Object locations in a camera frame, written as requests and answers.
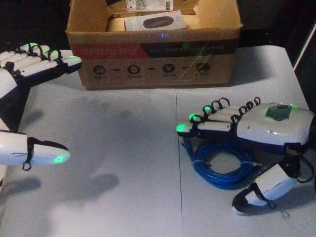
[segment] printed icon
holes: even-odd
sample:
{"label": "printed icon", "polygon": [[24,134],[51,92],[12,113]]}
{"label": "printed icon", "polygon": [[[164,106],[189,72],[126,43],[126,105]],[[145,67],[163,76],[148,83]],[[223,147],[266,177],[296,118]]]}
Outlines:
{"label": "printed icon", "polygon": [[132,4],[129,4],[129,5],[127,5],[127,8],[128,8],[128,10],[133,10],[134,9],[134,6],[132,5]]}
{"label": "printed icon", "polygon": [[103,75],[107,70],[103,66],[97,65],[93,67],[93,71],[97,75]]}
{"label": "printed icon", "polygon": [[140,73],[140,67],[138,67],[136,65],[129,66],[127,70],[131,74],[139,74]]}
{"label": "printed icon", "polygon": [[176,69],[176,67],[173,65],[173,64],[166,64],[162,67],[162,70],[165,72],[165,73],[172,73],[174,72],[174,70]]}
{"label": "printed icon", "polygon": [[211,66],[208,63],[197,63],[198,72],[208,72],[211,69]]}

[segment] coiled blue cable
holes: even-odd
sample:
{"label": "coiled blue cable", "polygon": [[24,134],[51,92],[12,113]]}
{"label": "coiled blue cable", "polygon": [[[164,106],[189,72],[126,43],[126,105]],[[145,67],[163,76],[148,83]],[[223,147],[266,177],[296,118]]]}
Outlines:
{"label": "coiled blue cable", "polygon": [[[194,152],[191,143],[185,139],[182,146],[187,150],[194,170],[208,183],[217,188],[234,190],[241,188],[243,181],[253,170],[252,153],[235,143],[210,143],[202,145]],[[206,164],[211,153],[225,152],[231,154],[240,161],[240,167],[226,174],[217,173]]]}

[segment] picture of computer mouse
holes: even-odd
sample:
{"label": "picture of computer mouse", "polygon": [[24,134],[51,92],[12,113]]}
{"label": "picture of computer mouse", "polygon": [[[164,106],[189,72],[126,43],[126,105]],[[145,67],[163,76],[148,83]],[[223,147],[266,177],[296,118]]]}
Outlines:
{"label": "picture of computer mouse", "polygon": [[157,27],[164,27],[169,26],[174,22],[173,18],[170,16],[161,16],[155,17],[151,19],[147,19],[143,22],[143,25],[147,29],[157,28]]}

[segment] cardboard box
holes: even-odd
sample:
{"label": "cardboard box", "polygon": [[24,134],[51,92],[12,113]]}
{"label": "cardboard box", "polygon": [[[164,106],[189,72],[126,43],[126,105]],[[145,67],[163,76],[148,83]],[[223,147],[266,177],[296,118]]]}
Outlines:
{"label": "cardboard box", "polygon": [[230,80],[241,22],[235,0],[175,0],[187,29],[126,32],[126,1],[73,0],[67,36],[87,89],[201,86]]}

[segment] silver sticker on robotic hand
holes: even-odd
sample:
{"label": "silver sticker on robotic hand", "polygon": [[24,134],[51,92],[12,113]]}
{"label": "silver sticker on robotic hand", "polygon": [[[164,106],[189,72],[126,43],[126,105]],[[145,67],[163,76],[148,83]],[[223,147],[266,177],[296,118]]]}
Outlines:
{"label": "silver sticker on robotic hand", "polygon": [[267,110],[266,117],[270,117],[275,121],[283,121],[289,119],[291,110],[292,105],[271,103]]}

